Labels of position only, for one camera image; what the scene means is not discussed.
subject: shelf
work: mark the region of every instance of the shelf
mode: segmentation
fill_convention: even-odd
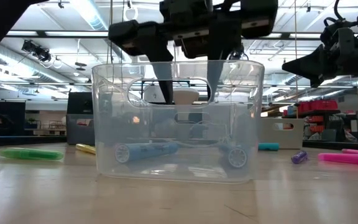
[[[298,116],[299,118],[304,118],[307,116],[313,116],[313,115],[326,115],[326,114],[337,114],[340,113],[340,110],[314,110],[314,111],[308,111],[300,113]],[[283,116],[282,118],[296,118],[296,114],[289,114],[286,116]]]

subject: table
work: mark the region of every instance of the table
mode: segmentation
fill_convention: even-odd
[[[71,146],[31,147],[67,153],[0,157],[0,223],[358,223],[358,166],[316,160],[338,151],[305,149],[300,165],[294,151],[260,152],[255,180],[226,185],[110,178]]]

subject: ceiling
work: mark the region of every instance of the ceiling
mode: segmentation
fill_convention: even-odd
[[[16,22],[12,30],[94,30],[95,26],[92,27],[87,22],[87,16],[91,17],[89,15],[91,12],[98,14],[103,23],[108,26],[110,21],[110,1],[94,0],[93,5],[87,5],[89,4],[88,2],[92,1],[62,1],[63,9],[59,8],[59,1],[56,0],[33,5]],[[222,1],[213,2],[214,4],[219,4]],[[158,3],[159,0],[132,1],[132,5],[138,11],[136,19],[139,22],[162,22],[163,17],[159,13]],[[126,12],[126,19],[134,18],[135,10],[127,10],[126,4],[127,1],[113,0],[113,23],[125,20],[123,12]],[[273,29],[274,32],[322,32],[324,29],[323,19],[335,17],[333,0],[297,0],[296,2],[294,0],[279,0],[278,5],[279,9]],[[95,6],[95,11],[92,11],[90,6]],[[340,1],[338,11],[348,21],[354,21],[358,16],[358,0]],[[51,62],[53,63],[41,65],[35,57],[22,51],[21,48],[25,40],[32,40],[33,43],[50,49],[50,53],[53,55]],[[320,43],[318,40],[299,40],[296,42],[292,40],[243,40],[249,60],[262,63],[265,66],[264,84],[266,87],[264,96],[267,100],[283,101],[294,99],[296,96],[301,98],[305,94],[310,95],[310,92],[314,92],[314,95],[327,95],[338,91],[335,86],[350,86],[358,81],[358,78],[342,77],[325,83],[325,86],[319,90],[310,89],[310,83],[305,78],[296,78],[297,84],[301,86],[298,91],[287,86],[283,88],[268,86],[295,85],[296,81],[292,79],[294,75],[281,70],[283,61],[293,60],[296,56],[308,55]],[[173,46],[173,43],[168,44],[168,49],[173,55],[176,55],[177,61],[188,60],[179,48]],[[13,60],[10,63],[8,62],[7,65],[0,65],[0,82],[6,82],[6,84],[0,84],[0,90],[17,91],[19,98],[28,98],[35,90],[39,91],[41,89],[46,89],[43,93],[46,99],[64,99],[69,91],[91,91],[89,79],[91,78],[92,68],[97,65],[111,63],[108,45],[104,39],[6,37],[0,44],[0,57],[3,56],[13,58]],[[121,62],[120,53],[113,53],[112,56],[114,63]],[[147,57],[129,57],[126,55],[124,60],[125,62],[147,62]],[[87,64],[84,67],[85,71],[77,71],[76,62]],[[80,84],[63,85],[64,83]]]

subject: clear plastic bin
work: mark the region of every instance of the clear plastic bin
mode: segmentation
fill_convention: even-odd
[[[215,79],[207,78],[207,68]],[[174,105],[163,104],[155,73],[172,81]],[[243,60],[94,67],[98,170],[140,179],[251,179],[263,79],[262,64]],[[208,99],[207,83],[212,97],[201,103]]]

